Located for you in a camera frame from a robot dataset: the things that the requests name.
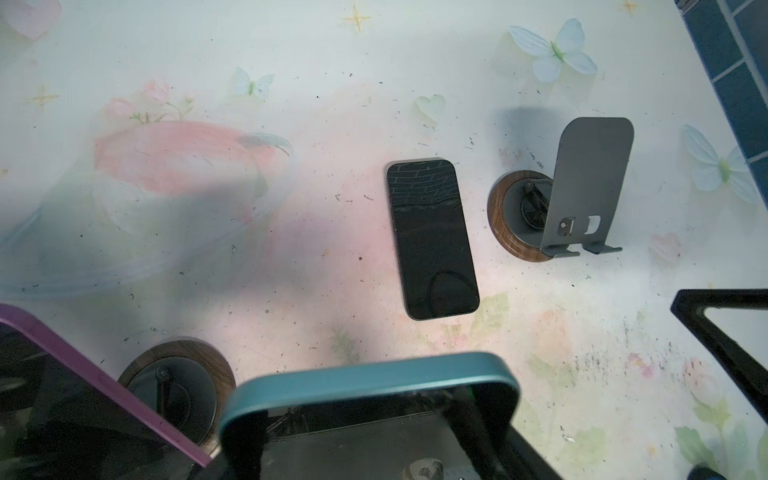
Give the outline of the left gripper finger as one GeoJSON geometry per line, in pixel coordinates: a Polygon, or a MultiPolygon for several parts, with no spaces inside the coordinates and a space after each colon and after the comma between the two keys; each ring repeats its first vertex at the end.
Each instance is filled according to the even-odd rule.
{"type": "Polygon", "coordinates": [[[672,314],[708,350],[764,422],[767,422],[767,369],[706,315],[709,308],[766,310],[766,289],[683,289],[672,314]]]}

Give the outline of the wood-base grey phone stand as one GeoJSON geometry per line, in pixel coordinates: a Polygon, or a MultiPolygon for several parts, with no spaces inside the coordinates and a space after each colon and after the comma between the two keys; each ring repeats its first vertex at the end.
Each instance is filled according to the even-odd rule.
{"type": "Polygon", "coordinates": [[[618,253],[607,244],[634,142],[621,117],[580,117],[564,129],[554,173],[519,170],[501,177],[487,204],[491,232],[513,256],[540,263],[618,253]]]}

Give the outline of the teal-edged phone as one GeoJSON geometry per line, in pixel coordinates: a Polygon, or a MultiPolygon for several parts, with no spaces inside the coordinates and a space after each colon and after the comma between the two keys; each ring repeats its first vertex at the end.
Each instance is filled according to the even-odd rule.
{"type": "Polygon", "coordinates": [[[233,392],[219,438],[238,479],[498,479],[519,399],[483,352],[281,373],[233,392]]]}

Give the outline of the black phone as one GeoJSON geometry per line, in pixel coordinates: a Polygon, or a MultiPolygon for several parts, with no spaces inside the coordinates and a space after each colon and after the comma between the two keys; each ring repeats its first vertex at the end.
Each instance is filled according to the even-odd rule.
{"type": "Polygon", "coordinates": [[[480,293],[454,165],[395,162],[386,184],[407,315],[425,321],[475,312],[480,293]]]}

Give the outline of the purple-edged phone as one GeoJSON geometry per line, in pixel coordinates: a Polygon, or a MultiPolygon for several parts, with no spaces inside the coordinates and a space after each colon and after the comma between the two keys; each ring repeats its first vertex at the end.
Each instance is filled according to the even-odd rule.
{"type": "Polygon", "coordinates": [[[189,479],[212,461],[33,314],[1,306],[4,479],[189,479]]]}

